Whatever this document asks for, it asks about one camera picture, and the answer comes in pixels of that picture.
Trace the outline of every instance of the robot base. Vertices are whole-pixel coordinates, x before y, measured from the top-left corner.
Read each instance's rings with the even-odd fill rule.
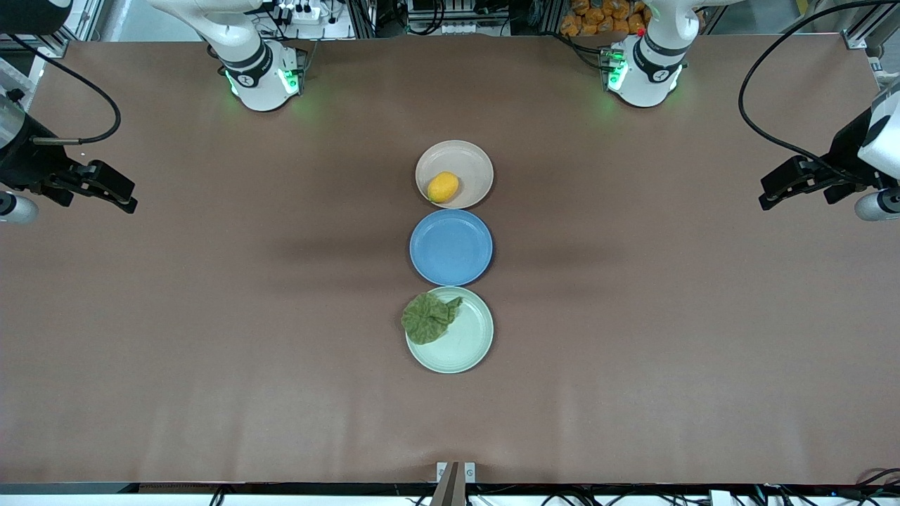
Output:
[[[241,86],[226,74],[233,93],[249,109],[264,112],[281,107],[294,95],[302,95],[306,53],[286,48],[278,41],[266,41],[272,49],[273,65],[252,88]]]
[[[640,40],[637,35],[629,35],[621,42],[611,46],[614,52],[621,51],[625,56],[619,68],[603,73],[603,86],[622,97],[622,100],[636,107],[653,107],[659,105],[678,85],[678,76],[682,67],[672,72],[660,82],[651,81],[634,63],[635,44]]]

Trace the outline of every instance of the mint green plate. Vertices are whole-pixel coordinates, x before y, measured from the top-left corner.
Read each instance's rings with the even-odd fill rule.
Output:
[[[456,319],[443,336],[428,344],[413,344],[409,351],[419,363],[436,373],[452,375],[475,367],[488,354],[494,340],[494,319],[488,304],[473,292],[458,286],[439,286],[430,291],[442,302],[463,297]]]

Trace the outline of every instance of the blue plate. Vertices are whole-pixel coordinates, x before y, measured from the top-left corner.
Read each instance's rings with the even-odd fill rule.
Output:
[[[409,256],[425,279],[462,286],[478,279],[494,253],[491,232],[468,211],[444,209],[426,216],[412,231]]]

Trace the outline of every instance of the plate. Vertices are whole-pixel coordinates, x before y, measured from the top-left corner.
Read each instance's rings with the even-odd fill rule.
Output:
[[[463,297],[456,319],[436,341],[414,344],[407,336],[409,351],[419,363],[436,373],[454,375],[482,361],[494,340],[494,319],[488,304],[475,293],[458,286],[439,286],[431,290],[442,302]]]
[[[435,203],[445,209],[464,209],[476,205],[494,184],[494,166],[483,149],[465,140],[438,142],[418,159],[416,186],[428,198],[428,183],[447,171],[459,177],[459,190],[448,201]]]
[[[468,285],[478,279],[494,252],[491,232],[471,212],[444,209],[426,216],[409,240],[412,265],[441,286]]]

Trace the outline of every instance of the white plate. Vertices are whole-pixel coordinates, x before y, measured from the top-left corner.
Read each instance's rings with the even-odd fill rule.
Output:
[[[456,318],[436,341],[414,344],[406,336],[409,351],[419,363],[436,373],[452,375],[475,367],[488,354],[494,340],[491,310],[478,295],[458,286],[439,286],[431,290],[441,302],[463,297]]]
[[[444,203],[445,209],[465,209],[476,205],[494,184],[494,166],[488,154],[465,140],[445,140],[428,148],[416,164],[416,186],[428,198],[428,183],[447,171],[459,177],[459,190]]]

